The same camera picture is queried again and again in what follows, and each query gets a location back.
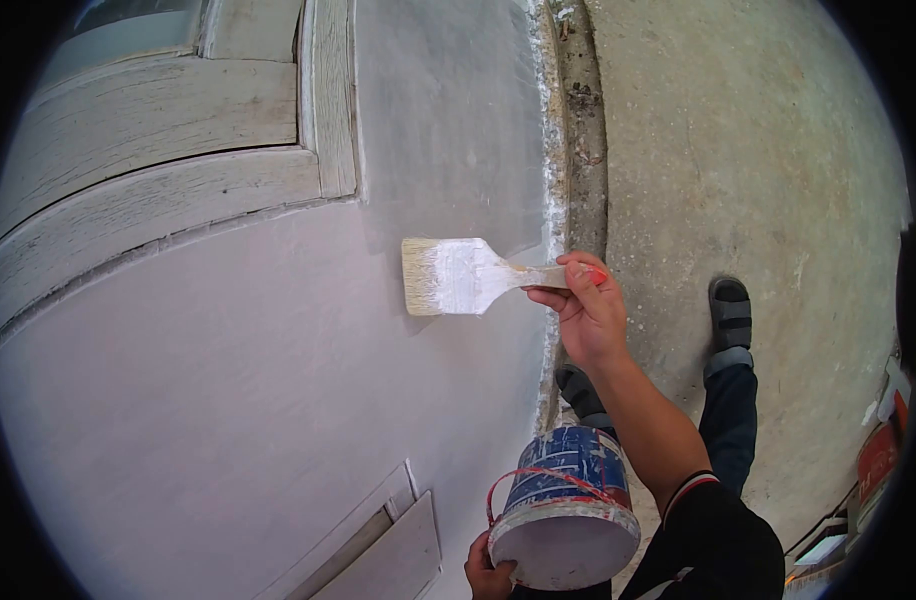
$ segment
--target person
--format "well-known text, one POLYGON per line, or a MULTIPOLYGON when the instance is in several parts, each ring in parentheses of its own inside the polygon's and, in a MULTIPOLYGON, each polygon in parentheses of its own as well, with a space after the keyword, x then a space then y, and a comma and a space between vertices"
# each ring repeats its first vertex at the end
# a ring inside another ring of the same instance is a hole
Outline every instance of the person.
MULTIPOLYGON (((621 600, 781 598, 782 546, 740 499, 758 430, 751 302, 744 285, 721 276, 708 287, 714 354, 704 367, 704 412, 695 429, 629 354, 619 283, 609 274, 596 286, 579 264, 608 272, 604 263, 582 251, 557 261, 565 265, 567 290, 525 289, 530 300, 558 313, 561 342, 574 363, 555 372, 561 395, 581 425, 620 441, 661 515, 621 600)), ((513 586, 515 563, 492 566, 487 543, 486 531, 464 565, 473 600, 612 597, 611 581, 572 591, 513 586)))

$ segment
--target blue paint bucket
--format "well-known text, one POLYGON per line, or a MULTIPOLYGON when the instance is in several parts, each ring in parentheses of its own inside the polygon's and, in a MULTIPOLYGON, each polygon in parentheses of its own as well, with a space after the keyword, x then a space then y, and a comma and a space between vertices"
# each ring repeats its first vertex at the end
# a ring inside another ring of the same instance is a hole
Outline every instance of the blue paint bucket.
POLYGON ((534 590, 580 590, 609 580, 642 539, 619 445, 583 426, 531 440, 518 468, 488 491, 488 524, 491 561, 517 561, 512 578, 534 590), (493 518, 492 493, 511 475, 505 510, 493 518))

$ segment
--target paintbrush handle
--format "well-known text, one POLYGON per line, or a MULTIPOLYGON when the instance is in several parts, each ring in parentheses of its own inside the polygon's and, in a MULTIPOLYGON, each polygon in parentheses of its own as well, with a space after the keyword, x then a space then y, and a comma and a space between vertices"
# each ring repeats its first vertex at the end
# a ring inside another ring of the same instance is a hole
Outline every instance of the paintbrush handle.
MULTIPOLYGON (((516 279, 519 282, 523 282, 518 284, 518 287, 525 285, 540 285, 542 287, 560 289, 568 289, 569 287, 568 283, 565 282, 565 265, 547 265, 545 267, 519 267, 512 265, 512 269, 519 273, 516 279)), ((604 283, 608 279, 608 273, 595 265, 584 265, 584 270, 590 275, 591 282, 595 285, 604 283)))

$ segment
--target foot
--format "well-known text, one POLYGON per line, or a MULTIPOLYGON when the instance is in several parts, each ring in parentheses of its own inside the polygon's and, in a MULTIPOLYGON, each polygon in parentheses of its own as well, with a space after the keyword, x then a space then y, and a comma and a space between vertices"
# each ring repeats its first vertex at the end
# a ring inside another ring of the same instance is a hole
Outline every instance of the foot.
POLYGON ((720 353, 734 346, 751 349, 752 303, 744 284, 727 275, 716 277, 708 285, 707 299, 714 351, 720 353))
POLYGON ((557 368, 555 383, 561 390, 561 397, 574 409, 579 420, 584 420, 588 415, 605 412, 605 407, 598 399, 598 392, 581 368, 574 365, 557 368))

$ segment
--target paintbrush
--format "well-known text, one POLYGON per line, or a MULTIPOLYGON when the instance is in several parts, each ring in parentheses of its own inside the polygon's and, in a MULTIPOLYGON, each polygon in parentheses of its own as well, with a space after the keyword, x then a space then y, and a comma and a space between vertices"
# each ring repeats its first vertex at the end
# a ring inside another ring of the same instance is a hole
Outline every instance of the paintbrush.
MULTIPOLYGON (((584 265, 598 285, 608 273, 584 265)), ((521 267, 480 237, 401 240, 404 304, 412 315, 480 315, 508 290, 525 285, 568 288, 565 266, 521 267)))

